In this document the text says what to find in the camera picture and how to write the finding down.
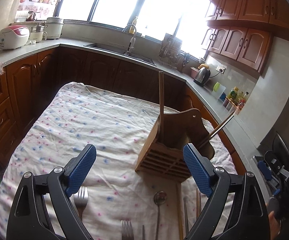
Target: power cord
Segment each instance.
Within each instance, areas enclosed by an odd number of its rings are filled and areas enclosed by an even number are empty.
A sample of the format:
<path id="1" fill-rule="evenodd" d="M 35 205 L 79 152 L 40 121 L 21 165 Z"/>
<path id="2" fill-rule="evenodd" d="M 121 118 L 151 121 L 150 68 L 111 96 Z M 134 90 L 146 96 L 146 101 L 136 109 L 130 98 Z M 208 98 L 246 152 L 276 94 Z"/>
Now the power cord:
<path id="1" fill-rule="evenodd" d="M 218 72 L 218 74 L 217 75 L 219 75 L 220 74 L 220 72 Z M 217 75 L 214 75 L 214 76 L 212 76 L 212 77 L 215 77 L 215 76 L 217 76 Z M 209 78 L 212 78 L 212 77 L 209 77 Z"/>

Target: kitchen sink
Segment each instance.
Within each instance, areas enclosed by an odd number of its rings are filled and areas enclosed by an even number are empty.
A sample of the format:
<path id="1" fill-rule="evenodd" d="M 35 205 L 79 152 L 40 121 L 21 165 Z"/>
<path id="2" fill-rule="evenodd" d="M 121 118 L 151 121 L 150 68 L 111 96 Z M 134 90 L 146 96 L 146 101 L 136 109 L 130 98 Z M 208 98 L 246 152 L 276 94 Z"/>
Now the kitchen sink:
<path id="1" fill-rule="evenodd" d="M 153 66 L 156 66 L 156 64 L 152 61 L 152 59 L 146 58 L 146 57 L 143 57 L 141 55 L 134 54 L 134 53 L 126 53 L 126 51 L 124 49 L 119 49 L 116 47 L 112 47 L 112 46 L 108 46 L 108 45 L 104 45 L 104 44 L 99 44 L 99 43 L 93 43 L 93 44 L 85 45 L 85 47 L 97 48 L 97 49 L 101 49 L 101 50 L 105 50 L 105 51 L 114 52 L 114 53 L 117 53 L 120 55 L 124 55 L 124 56 L 130 57 L 130 58 L 134 58 L 134 59 L 149 63 Z"/>

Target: kitchen faucet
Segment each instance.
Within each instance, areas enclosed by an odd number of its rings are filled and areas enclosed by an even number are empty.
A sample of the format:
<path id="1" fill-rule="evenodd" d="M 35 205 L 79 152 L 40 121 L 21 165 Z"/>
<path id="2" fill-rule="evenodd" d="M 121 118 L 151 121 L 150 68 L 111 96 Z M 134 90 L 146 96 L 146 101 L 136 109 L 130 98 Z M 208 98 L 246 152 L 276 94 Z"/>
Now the kitchen faucet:
<path id="1" fill-rule="evenodd" d="M 132 37 L 131 40 L 130 40 L 130 43 L 129 43 L 129 47 L 128 47 L 128 49 L 127 49 L 127 52 L 126 52 L 124 55 L 126 55 L 127 53 L 131 53 L 131 51 L 132 51 L 132 49 L 133 49 L 133 46 L 134 46 L 134 44 L 135 44 L 135 42 L 136 42 L 137 28 L 136 28 L 136 26 L 135 26 L 134 24 L 128 24 L 128 25 L 123 29 L 122 32 L 125 32 L 128 26 L 133 26 L 133 27 L 135 28 L 135 33 L 133 34 L 133 37 Z"/>

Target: white tablecloth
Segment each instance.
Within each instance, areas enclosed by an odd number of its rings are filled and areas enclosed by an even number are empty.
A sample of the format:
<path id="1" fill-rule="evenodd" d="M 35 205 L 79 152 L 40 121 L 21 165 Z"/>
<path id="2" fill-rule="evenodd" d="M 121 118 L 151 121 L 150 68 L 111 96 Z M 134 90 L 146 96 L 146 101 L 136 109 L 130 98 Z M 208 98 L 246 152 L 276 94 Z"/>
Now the white tablecloth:
<path id="1" fill-rule="evenodd" d="M 174 111 L 165 108 L 165 112 Z M 138 154 L 158 114 L 158 105 L 140 99 L 81 83 L 62 87 L 10 159 L 0 185 L 0 235 L 6 236 L 10 208 L 22 175 L 26 171 L 35 175 L 49 173 L 56 166 L 64 166 L 91 143 L 97 149 L 97 158 L 83 183 L 89 194 L 83 223 L 92 237 L 120 240 L 121 219 L 130 219 L 136 240 L 141 238 L 143 224 L 146 239 L 154 239 L 157 207 L 153 196 L 164 190 L 168 200 L 160 208 L 159 239 L 178 240 L 176 183 L 134 171 Z M 203 121 L 211 131 L 211 124 Z M 215 136 L 211 144 L 215 148 L 212 163 L 235 173 L 219 137 Z M 192 177 L 182 183 L 190 228 L 195 222 L 195 192 Z M 45 199 L 54 230 L 63 236 L 50 197 L 46 195 Z M 203 205 L 206 200 L 202 195 Z M 225 225 L 232 200 L 230 195 L 216 233 Z"/>

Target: metal fork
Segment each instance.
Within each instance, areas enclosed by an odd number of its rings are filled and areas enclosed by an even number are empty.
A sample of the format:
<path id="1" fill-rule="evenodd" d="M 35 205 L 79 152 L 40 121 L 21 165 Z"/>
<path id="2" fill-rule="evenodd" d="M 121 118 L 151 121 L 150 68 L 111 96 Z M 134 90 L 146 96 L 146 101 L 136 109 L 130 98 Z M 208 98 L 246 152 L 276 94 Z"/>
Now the metal fork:
<path id="1" fill-rule="evenodd" d="M 121 220 L 121 239 L 134 240 L 132 225 L 130 220 Z"/>
<path id="2" fill-rule="evenodd" d="M 75 206 L 78 210 L 81 221 L 83 220 L 83 211 L 88 203 L 88 191 L 87 187 L 81 186 L 78 192 L 74 195 Z"/>

